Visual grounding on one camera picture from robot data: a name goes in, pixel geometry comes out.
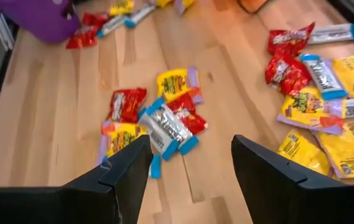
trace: wooden table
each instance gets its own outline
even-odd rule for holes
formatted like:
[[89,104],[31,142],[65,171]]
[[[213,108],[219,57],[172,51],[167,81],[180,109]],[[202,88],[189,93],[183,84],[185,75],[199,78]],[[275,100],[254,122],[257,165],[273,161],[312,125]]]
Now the wooden table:
[[[77,10],[108,5],[94,0]],[[183,16],[173,7],[157,10],[134,30],[120,28],[87,49],[43,44],[21,30],[0,96],[0,186],[62,185],[92,169],[112,91],[146,87],[148,105],[157,72],[195,65],[205,99],[197,110],[210,128],[199,147],[162,163],[160,180],[148,180],[139,220],[251,223],[231,140],[242,134],[275,151],[292,129],[276,121],[284,97],[264,81],[268,31],[312,21],[345,22],[324,0],[274,0],[256,15],[236,0],[197,0]],[[306,52],[344,57],[354,54],[354,43]]]

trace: wood grain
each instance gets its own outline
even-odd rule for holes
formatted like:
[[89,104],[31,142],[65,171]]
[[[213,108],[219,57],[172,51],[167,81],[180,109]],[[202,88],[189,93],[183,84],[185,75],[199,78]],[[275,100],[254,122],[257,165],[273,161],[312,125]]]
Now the wood grain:
[[[110,2],[77,11],[103,11]],[[145,87],[149,105],[157,73],[195,65],[205,99],[197,111],[210,128],[192,152],[162,163],[160,180],[148,180],[139,223],[251,223],[231,140],[242,134],[275,151],[292,129],[276,121],[284,97],[264,82],[268,32],[312,21],[346,22],[322,0],[274,0],[257,14],[235,0],[197,0],[182,16],[159,9],[87,49],[44,44],[21,30],[0,96],[0,186],[62,185],[92,169],[112,92]],[[343,57],[354,54],[354,43],[305,51]]]

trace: purple plush toy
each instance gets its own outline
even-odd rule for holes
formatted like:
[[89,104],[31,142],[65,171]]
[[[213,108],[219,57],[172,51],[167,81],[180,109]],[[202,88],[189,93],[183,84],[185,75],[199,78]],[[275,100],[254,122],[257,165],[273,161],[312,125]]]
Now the purple plush toy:
[[50,43],[68,39],[80,26],[72,0],[0,0],[0,12]]

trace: wooden tabletop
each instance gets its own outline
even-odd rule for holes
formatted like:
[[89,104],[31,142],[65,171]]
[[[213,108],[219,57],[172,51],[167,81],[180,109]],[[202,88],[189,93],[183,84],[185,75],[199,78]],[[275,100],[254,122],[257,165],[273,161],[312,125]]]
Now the wooden tabletop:
[[[108,6],[94,0],[77,10]],[[94,168],[112,91],[146,87],[148,105],[156,73],[195,65],[205,100],[197,111],[210,128],[199,147],[162,163],[160,180],[148,180],[140,223],[251,223],[231,140],[242,134],[275,151],[292,129],[276,121],[284,97],[264,81],[268,31],[312,21],[345,22],[325,0],[273,0],[253,15],[236,0],[197,0],[183,16],[159,9],[87,49],[44,44],[21,30],[0,96],[0,186],[62,185]],[[354,43],[305,51],[344,57]]]

